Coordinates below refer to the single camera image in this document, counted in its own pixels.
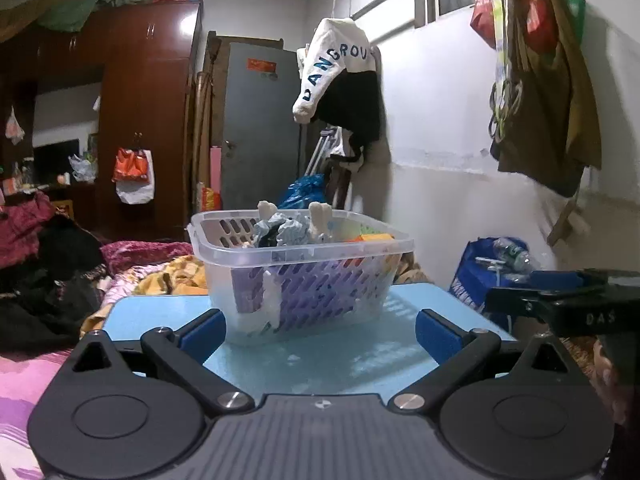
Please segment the white plastic basket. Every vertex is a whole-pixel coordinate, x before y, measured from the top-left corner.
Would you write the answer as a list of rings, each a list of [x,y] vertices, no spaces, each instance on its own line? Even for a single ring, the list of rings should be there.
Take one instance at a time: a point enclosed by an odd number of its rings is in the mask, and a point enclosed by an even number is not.
[[[332,240],[288,247],[250,246],[259,214],[194,214],[186,227],[205,266],[212,306],[232,344],[264,344],[378,318],[413,239],[364,214],[337,210]]]

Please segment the purple tissue pack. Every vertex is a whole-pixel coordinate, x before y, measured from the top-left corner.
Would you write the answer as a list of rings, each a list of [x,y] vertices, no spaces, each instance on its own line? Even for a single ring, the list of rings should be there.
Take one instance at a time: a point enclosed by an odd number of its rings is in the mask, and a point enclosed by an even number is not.
[[[367,280],[355,260],[260,266],[231,272],[236,313],[250,336],[311,328],[355,312]]]

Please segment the light blue cloth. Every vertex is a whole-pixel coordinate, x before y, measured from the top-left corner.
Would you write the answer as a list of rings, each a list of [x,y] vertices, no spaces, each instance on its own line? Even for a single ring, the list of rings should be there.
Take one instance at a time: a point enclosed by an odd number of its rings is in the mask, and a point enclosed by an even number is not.
[[[268,220],[254,225],[255,248],[300,246],[310,242],[310,222],[303,214],[289,217],[276,212]]]

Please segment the orange yellow tissue pack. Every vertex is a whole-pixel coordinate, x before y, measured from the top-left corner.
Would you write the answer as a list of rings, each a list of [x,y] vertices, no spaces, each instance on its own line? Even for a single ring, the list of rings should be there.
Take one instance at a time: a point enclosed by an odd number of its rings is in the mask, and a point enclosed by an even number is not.
[[[390,233],[362,233],[348,240],[349,243],[387,243],[395,239]]]

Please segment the blue shopping bag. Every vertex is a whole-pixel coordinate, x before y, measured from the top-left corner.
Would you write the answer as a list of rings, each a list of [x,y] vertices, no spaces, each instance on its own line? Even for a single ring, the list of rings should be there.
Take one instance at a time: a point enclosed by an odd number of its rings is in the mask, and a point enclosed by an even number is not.
[[[539,262],[519,238],[478,238],[465,246],[448,292],[488,316],[485,300],[489,289],[524,284],[537,270]]]

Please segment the pink floral bedding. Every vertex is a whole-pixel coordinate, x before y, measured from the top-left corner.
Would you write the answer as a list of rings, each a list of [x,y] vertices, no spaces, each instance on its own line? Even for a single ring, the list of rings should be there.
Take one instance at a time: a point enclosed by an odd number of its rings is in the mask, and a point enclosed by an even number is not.
[[[42,479],[27,440],[27,422],[40,396],[70,355],[70,349],[40,356],[1,355],[1,478]]]

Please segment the orange white hanging bag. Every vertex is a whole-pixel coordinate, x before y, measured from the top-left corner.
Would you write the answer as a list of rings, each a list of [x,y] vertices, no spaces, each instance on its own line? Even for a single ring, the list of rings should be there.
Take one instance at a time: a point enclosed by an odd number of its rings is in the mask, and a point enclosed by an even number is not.
[[[155,174],[150,150],[142,148],[142,133],[135,132],[126,148],[116,153],[112,181],[125,205],[145,205],[154,200]]]

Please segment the hanging brown bags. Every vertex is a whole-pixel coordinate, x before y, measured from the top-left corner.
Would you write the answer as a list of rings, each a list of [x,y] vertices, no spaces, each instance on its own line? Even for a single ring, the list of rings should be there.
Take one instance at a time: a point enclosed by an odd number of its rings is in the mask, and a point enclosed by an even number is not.
[[[566,0],[476,0],[474,29],[497,53],[488,126],[498,169],[563,197],[600,168],[601,133]]]

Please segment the red plaid blanket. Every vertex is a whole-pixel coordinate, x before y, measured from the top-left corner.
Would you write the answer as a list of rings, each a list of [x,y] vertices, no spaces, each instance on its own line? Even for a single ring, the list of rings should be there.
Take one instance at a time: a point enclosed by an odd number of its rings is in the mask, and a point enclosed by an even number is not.
[[[1,267],[9,269],[29,259],[62,276],[103,264],[109,274],[133,266],[152,266],[193,254],[186,242],[121,240],[103,244],[92,233],[55,211],[41,192],[1,207]]]

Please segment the blue plastic bag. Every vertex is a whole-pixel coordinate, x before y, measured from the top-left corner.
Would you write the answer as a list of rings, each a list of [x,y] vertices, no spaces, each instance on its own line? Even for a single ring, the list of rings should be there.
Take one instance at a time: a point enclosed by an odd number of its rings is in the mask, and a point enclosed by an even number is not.
[[[279,200],[279,209],[307,209],[312,202],[326,202],[324,174],[303,176],[291,183]]]

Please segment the grey metal door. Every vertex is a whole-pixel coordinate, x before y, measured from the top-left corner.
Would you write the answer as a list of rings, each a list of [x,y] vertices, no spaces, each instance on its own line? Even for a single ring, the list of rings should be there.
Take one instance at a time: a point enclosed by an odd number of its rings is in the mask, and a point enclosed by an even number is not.
[[[230,44],[222,126],[224,209],[277,202],[298,178],[300,131],[296,54],[257,44]]]

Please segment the white black hanging hoodie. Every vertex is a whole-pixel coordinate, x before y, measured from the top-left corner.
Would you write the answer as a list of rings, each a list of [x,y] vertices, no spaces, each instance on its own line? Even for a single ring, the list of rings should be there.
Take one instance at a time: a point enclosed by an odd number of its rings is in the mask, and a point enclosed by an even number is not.
[[[299,125],[320,120],[334,127],[338,141],[330,157],[357,171],[382,130],[380,81],[370,41],[350,18],[324,18],[302,53],[293,118]]]

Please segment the dark red wooden wardrobe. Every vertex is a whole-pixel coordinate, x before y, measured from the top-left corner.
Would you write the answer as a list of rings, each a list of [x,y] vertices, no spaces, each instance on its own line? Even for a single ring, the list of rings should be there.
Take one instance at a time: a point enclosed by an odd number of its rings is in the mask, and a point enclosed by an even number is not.
[[[1,46],[1,83],[33,107],[39,93],[97,82],[96,230],[111,240],[182,240],[190,214],[186,133],[201,3],[161,2],[94,12],[80,32],[32,24]],[[112,180],[119,148],[152,154],[155,192],[126,205]]]

